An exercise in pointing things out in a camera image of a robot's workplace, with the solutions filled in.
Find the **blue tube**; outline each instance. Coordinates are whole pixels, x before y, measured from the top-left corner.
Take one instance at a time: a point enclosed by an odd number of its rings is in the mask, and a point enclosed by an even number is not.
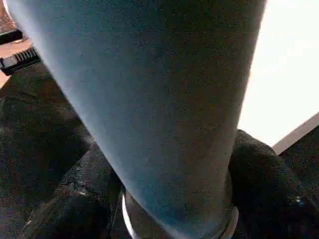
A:
[[[264,0],[8,6],[134,199],[185,238],[218,229]]]

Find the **white wall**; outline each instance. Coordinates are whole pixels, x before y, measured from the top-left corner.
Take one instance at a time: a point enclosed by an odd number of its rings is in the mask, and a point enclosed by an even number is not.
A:
[[[319,0],[268,0],[238,127],[274,146],[318,112]]]

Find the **black cloth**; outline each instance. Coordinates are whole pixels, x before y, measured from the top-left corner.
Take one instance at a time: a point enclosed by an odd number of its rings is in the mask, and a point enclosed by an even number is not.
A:
[[[0,89],[0,238],[15,238],[90,141],[42,64],[11,76]]]
[[[271,147],[237,131],[229,171],[251,238],[318,238],[316,199]]]

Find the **black fabric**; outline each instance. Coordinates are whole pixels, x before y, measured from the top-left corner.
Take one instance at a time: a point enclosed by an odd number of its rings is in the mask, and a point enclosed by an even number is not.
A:
[[[42,64],[12,75],[0,89],[0,238],[14,238],[51,199],[90,140]]]
[[[298,175],[307,191],[319,196],[319,126],[280,156]]]
[[[233,202],[251,238],[317,238],[316,208],[269,146],[239,130],[229,170]]]
[[[96,143],[64,175],[54,194],[65,188],[86,190],[98,197],[100,203],[114,212],[122,183]]]
[[[245,227],[245,224],[241,215],[239,215],[238,217],[237,226],[232,239],[251,239],[251,237],[249,236],[247,232],[247,229]]]
[[[109,215],[90,194],[60,193],[29,217],[18,239],[104,239]]]

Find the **black object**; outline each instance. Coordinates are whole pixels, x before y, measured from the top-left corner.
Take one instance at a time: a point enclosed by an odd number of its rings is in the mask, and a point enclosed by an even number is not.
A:
[[[316,202],[272,148],[239,130],[229,171],[251,238],[318,238]]]
[[[319,198],[319,126],[280,155],[302,180],[307,191]]]
[[[61,193],[32,213],[18,239],[107,238],[109,214],[89,193]]]
[[[8,31],[0,34],[0,45],[17,41],[23,38],[23,33],[20,30]]]
[[[0,238],[11,239],[92,138],[41,63],[0,89],[0,129]]]
[[[96,195],[100,204],[109,212],[107,224],[104,224],[109,238],[122,183],[96,143],[93,143],[85,155],[64,175],[54,194],[59,195],[65,188],[85,190]]]
[[[0,58],[0,69],[6,76],[41,61],[33,47],[6,58]]]

